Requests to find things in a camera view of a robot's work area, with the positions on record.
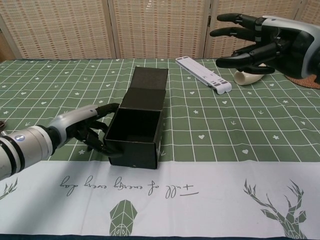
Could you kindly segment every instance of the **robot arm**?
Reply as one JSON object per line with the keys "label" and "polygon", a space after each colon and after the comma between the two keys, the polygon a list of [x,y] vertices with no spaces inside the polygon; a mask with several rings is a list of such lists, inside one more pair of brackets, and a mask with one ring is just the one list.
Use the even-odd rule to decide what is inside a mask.
{"label": "robot arm", "polygon": [[242,27],[226,27],[210,36],[234,36],[254,44],[231,56],[216,60],[220,68],[235,68],[250,74],[271,74],[275,70],[295,79],[316,75],[320,79],[320,27],[276,16],[253,17],[240,13],[217,16],[221,22]]}
{"label": "robot arm", "polygon": [[97,120],[114,113],[118,107],[117,103],[87,105],[58,115],[48,127],[31,126],[0,137],[0,181],[48,159],[72,138],[87,144],[89,151],[94,149],[109,157],[121,156],[120,150],[105,146],[92,130],[106,133],[108,126]]}

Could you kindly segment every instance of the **white cup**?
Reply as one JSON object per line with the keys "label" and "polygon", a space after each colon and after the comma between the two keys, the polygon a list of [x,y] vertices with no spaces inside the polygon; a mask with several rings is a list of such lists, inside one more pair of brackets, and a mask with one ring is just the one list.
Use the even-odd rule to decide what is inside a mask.
{"label": "white cup", "polygon": [[234,73],[234,82],[238,85],[248,85],[248,84],[253,84],[257,81],[259,81],[262,77],[264,76],[264,74],[260,75],[260,74],[250,74],[250,73],[246,73],[243,71],[236,71]]}

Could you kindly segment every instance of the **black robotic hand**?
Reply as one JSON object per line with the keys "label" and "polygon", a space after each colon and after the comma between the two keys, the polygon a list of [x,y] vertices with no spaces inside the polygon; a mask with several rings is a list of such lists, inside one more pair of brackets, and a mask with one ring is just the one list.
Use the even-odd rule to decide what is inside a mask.
{"label": "black robotic hand", "polygon": [[220,68],[235,68],[250,74],[284,75],[303,79],[316,75],[320,82],[320,27],[276,16],[254,17],[240,13],[217,16],[218,21],[242,27],[225,27],[210,36],[234,36],[254,44],[238,49],[231,56],[220,57]]}

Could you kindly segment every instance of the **black box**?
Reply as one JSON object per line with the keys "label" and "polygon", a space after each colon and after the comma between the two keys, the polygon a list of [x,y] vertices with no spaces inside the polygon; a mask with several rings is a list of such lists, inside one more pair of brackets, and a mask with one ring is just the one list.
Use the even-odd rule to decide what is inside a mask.
{"label": "black box", "polygon": [[103,138],[121,149],[112,165],[156,169],[164,120],[168,69],[136,67],[131,84]]}

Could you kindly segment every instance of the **open box lid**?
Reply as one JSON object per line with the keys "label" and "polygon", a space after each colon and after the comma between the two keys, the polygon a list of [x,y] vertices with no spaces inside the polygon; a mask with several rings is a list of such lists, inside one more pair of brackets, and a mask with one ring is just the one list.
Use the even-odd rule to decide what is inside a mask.
{"label": "open box lid", "polygon": [[168,69],[135,67],[120,108],[161,111],[166,96]]}

